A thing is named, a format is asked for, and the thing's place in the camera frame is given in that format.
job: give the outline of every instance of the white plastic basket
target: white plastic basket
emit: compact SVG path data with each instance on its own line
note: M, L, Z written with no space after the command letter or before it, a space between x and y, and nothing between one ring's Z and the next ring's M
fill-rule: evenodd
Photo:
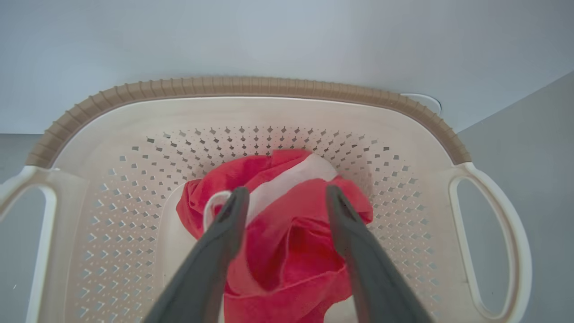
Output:
M532 280L522 224L438 116L385 91L210 78L90 97L2 185L2 217L27 188L46 194L27 321L139 321L194 243L175 211L182 185L281 148L322 155L370 197L371 232L436 321L521 319ZM491 204L506 240L510 283L500 314L480 300L456 195L465 178Z

